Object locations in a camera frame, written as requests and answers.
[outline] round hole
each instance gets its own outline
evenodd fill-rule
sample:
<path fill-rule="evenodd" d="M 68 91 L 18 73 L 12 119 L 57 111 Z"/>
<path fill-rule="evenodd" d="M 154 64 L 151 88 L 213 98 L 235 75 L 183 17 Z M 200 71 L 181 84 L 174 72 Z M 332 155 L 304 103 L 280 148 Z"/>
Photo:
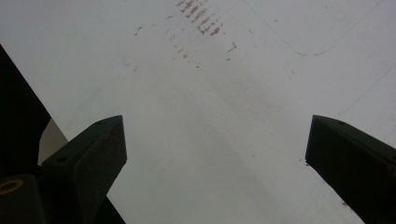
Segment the round hole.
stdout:
<path fill-rule="evenodd" d="M 58 160 L 56 160 L 56 162 L 58 162 L 58 163 L 64 163 L 64 162 L 66 162 L 67 161 L 67 158 L 66 157 L 61 157 L 61 158 L 59 158 Z"/>
<path fill-rule="evenodd" d="M 22 185 L 23 180 L 21 179 L 8 180 L 6 183 L 0 185 L 0 195 L 10 193 Z"/>

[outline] white sheet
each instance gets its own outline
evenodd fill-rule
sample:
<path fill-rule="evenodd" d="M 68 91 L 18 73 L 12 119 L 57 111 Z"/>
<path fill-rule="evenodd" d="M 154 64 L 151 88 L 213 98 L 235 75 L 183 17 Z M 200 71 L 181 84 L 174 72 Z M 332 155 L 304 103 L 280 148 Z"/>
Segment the white sheet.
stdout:
<path fill-rule="evenodd" d="M 362 223 L 305 166 L 313 114 L 396 146 L 396 3 L 2 1 L 0 41 L 70 140 L 124 117 L 127 223 Z"/>

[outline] dirt mark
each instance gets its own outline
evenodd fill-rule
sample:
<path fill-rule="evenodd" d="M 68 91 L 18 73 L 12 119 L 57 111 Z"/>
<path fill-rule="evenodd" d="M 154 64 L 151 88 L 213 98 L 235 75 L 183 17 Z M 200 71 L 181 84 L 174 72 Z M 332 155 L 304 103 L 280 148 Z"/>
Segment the dirt mark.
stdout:
<path fill-rule="evenodd" d="M 233 42 L 233 47 L 230 48 L 230 49 L 228 50 L 228 52 L 231 52 L 231 51 L 233 51 L 233 50 L 235 50 L 235 49 L 236 49 L 236 44 Z"/>
<path fill-rule="evenodd" d="M 205 13 L 207 12 L 207 8 L 202 9 L 194 18 L 193 21 L 191 21 L 192 23 L 198 21 Z"/>
<path fill-rule="evenodd" d="M 190 0 L 190 2 L 188 2 L 186 6 L 183 9 L 181 9 L 181 12 L 185 12 L 187 9 L 189 9 L 192 6 L 193 2 L 194 0 Z"/>
<path fill-rule="evenodd" d="M 219 31 L 220 31 L 220 28 L 217 27 L 210 35 L 216 35 L 219 33 Z"/>

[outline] rust stain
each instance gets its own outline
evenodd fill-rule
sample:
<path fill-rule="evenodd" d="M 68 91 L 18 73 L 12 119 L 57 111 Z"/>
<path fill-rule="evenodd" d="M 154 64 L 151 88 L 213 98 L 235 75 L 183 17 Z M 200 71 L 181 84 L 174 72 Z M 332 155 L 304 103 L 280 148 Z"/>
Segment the rust stain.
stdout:
<path fill-rule="evenodd" d="M 235 50 L 235 49 L 236 49 L 236 44 L 233 42 L 233 47 L 230 48 L 230 49 L 228 50 L 228 52 L 231 52 L 231 51 L 233 51 L 233 50 Z"/>
<path fill-rule="evenodd" d="M 202 9 L 202 10 L 195 16 L 195 18 L 194 18 L 194 20 L 193 20 L 192 22 L 198 21 L 198 19 L 199 19 L 200 17 L 202 17 L 202 16 L 206 13 L 206 11 L 207 11 L 206 8 Z"/>
<path fill-rule="evenodd" d="M 186 6 L 183 9 L 181 9 L 181 12 L 185 12 L 187 9 L 189 9 L 192 6 L 193 2 L 194 0 L 190 0 L 190 2 L 188 2 Z"/>
<path fill-rule="evenodd" d="M 199 8 L 198 6 L 193 7 L 192 10 L 191 10 L 191 12 L 190 12 L 190 15 L 187 15 L 186 17 L 189 18 L 192 14 L 194 14 L 194 12 L 195 12 L 196 10 L 198 10 L 198 8 Z"/>
<path fill-rule="evenodd" d="M 219 33 L 220 28 L 217 27 L 210 35 L 216 35 Z"/>

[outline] scuff mark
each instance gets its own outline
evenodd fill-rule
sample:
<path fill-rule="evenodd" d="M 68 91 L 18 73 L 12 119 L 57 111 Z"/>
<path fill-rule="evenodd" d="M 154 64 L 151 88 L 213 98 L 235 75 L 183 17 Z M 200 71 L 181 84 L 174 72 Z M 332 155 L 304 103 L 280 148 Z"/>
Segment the scuff mark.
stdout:
<path fill-rule="evenodd" d="M 230 48 L 230 49 L 228 50 L 228 52 L 231 52 L 231 51 L 233 51 L 233 50 L 235 50 L 235 49 L 236 49 L 236 44 L 233 42 L 233 47 Z"/>
<path fill-rule="evenodd" d="M 200 17 L 202 17 L 205 13 L 207 12 L 207 9 L 204 8 L 202 9 L 194 18 L 194 20 L 192 20 L 192 23 L 194 23 L 195 21 L 198 21 Z"/>
<path fill-rule="evenodd" d="M 196 10 L 198 10 L 198 8 L 199 8 L 198 6 L 193 7 L 192 10 L 191 10 L 191 12 L 190 12 L 190 14 L 187 15 L 186 17 L 189 18 L 190 16 L 192 16 L 192 14 L 194 14 L 194 12 L 195 12 Z"/>
<path fill-rule="evenodd" d="M 210 35 L 216 35 L 219 33 L 220 28 L 217 27 Z"/>
<path fill-rule="evenodd" d="M 194 0 L 190 0 L 190 2 L 188 2 L 186 6 L 183 9 L 181 9 L 181 12 L 185 12 L 187 9 L 189 9 L 192 6 L 193 2 Z"/>
<path fill-rule="evenodd" d="M 177 7 L 180 7 L 181 4 L 183 4 L 183 3 L 185 3 L 185 2 L 186 2 L 186 0 L 181 0 L 181 1 L 179 1 L 179 2 L 176 4 L 176 6 L 177 6 Z"/>

